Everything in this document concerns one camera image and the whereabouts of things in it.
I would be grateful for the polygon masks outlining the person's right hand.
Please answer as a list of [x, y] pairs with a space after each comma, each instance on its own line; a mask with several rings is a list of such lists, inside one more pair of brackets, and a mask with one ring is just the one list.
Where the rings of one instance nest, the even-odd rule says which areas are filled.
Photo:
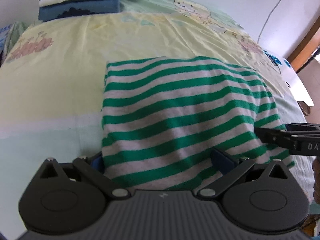
[[320, 162], [319, 157], [316, 157], [312, 164], [314, 179], [315, 179], [315, 185], [317, 188], [319, 188], [319, 180], [320, 180]]

